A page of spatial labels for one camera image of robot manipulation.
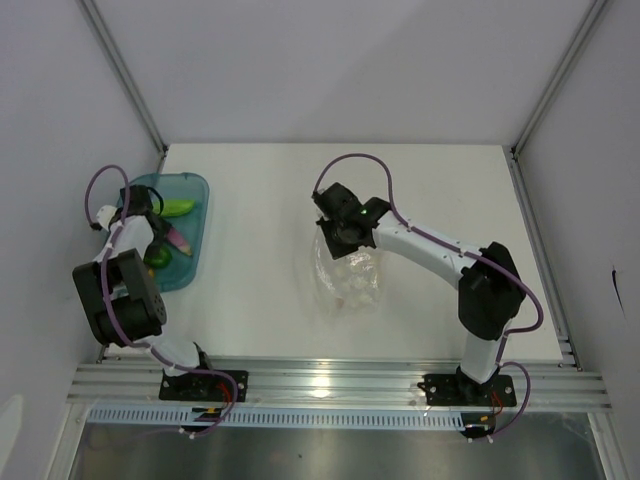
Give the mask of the light green pepper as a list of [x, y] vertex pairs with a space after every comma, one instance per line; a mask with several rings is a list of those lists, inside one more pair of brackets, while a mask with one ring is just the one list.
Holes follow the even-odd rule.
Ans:
[[163, 202], [156, 201], [152, 204], [154, 214], [162, 218], [176, 218], [188, 215], [196, 206], [196, 202], [190, 199], [167, 199]]

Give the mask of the clear dotted zip top bag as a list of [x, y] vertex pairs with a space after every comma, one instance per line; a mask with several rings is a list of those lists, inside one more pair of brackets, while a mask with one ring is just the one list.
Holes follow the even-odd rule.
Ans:
[[365, 247], [335, 260], [324, 235], [317, 229], [311, 270], [319, 307], [332, 317], [375, 311], [382, 296], [384, 259], [382, 253]]

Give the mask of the purple eggplant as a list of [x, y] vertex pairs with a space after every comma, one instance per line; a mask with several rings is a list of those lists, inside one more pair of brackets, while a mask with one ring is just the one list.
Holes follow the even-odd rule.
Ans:
[[193, 250], [190, 243], [182, 235], [182, 233], [173, 225], [169, 225], [166, 233], [166, 242], [176, 248], [183, 255], [191, 257]]

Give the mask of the green bell pepper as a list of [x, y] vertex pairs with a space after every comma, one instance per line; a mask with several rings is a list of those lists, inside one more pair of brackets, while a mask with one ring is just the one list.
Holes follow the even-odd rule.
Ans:
[[164, 269], [171, 261], [172, 254], [166, 245], [149, 246], [143, 258], [143, 262], [151, 269]]

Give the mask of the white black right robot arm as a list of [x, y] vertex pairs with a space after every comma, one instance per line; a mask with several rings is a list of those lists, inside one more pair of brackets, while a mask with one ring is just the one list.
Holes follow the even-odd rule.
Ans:
[[463, 251], [461, 244], [436, 232], [417, 233], [398, 220], [388, 201], [373, 197], [362, 203], [340, 183], [314, 192], [312, 199], [333, 259], [365, 247], [378, 249], [430, 271], [457, 291], [458, 319], [467, 338], [456, 389], [472, 404], [489, 396], [501, 338], [525, 298], [509, 250], [493, 242]]

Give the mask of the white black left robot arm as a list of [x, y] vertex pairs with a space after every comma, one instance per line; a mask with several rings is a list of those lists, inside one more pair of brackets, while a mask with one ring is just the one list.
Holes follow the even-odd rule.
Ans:
[[217, 376], [196, 342], [165, 330], [165, 303], [145, 262], [169, 233], [168, 222], [154, 209], [154, 193], [144, 185], [125, 187], [119, 207], [104, 205], [88, 216], [90, 227], [104, 231], [106, 240], [93, 260], [74, 268], [72, 278], [98, 343], [144, 351], [168, 376], [183, 376], [182, 388], [192, 398], [204, 400], [215, 392]]

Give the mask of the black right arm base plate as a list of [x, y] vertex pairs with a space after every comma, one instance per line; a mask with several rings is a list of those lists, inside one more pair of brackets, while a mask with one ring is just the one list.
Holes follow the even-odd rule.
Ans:
[[515, 407], [517, 398], [509, 375], [494, 373], [485, 383], [477, 383], [460, 370], [453, 374], [425, 374], [417, 383], [426, 404], [438, 407]]

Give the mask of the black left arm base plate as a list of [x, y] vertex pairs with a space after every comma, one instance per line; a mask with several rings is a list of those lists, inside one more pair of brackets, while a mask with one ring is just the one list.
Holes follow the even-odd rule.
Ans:
[[230, 402], [232, 382], [226, 377], [185, 373], [180, 376], [163, 375], [158, 397], [176, 402]]

